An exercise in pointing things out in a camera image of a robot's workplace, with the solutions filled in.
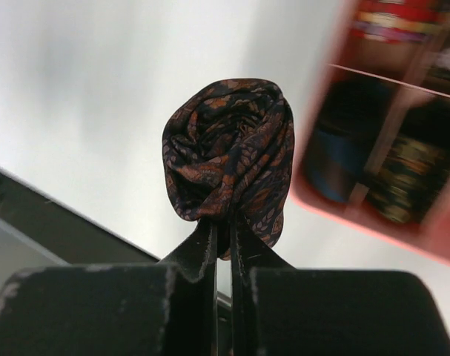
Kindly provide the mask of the dark brown paisley tie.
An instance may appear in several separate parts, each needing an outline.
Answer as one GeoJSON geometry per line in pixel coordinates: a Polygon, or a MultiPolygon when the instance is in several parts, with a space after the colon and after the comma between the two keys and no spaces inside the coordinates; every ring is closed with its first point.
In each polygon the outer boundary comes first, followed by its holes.
{"type": "Polygon", "coordinates": [[[291,183],[294,119],[266,79],[213,82],[176,110],[162,134],[168,198],[187,221],[236,214],[266,245],[281,236],[291,183]]]}

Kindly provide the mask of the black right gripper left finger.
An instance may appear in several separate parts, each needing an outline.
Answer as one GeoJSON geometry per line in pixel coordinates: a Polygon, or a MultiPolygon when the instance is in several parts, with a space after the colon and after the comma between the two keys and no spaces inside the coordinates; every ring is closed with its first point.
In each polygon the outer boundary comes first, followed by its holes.
{"type": "Polygon", "coordinates": [[[28,268],[0,291],[0,355],[215,355],[217,227],[158,263],[28,268]]]}

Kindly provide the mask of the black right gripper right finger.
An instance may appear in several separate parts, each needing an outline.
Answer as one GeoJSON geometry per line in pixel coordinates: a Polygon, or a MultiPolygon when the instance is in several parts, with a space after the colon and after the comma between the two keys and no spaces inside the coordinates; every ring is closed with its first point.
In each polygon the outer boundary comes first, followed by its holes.
{"type": "Polygon", "coordinates": [[[235,355],[450,355],[426,285],[406,271],[298,269],[230,226],[235,355]]]}

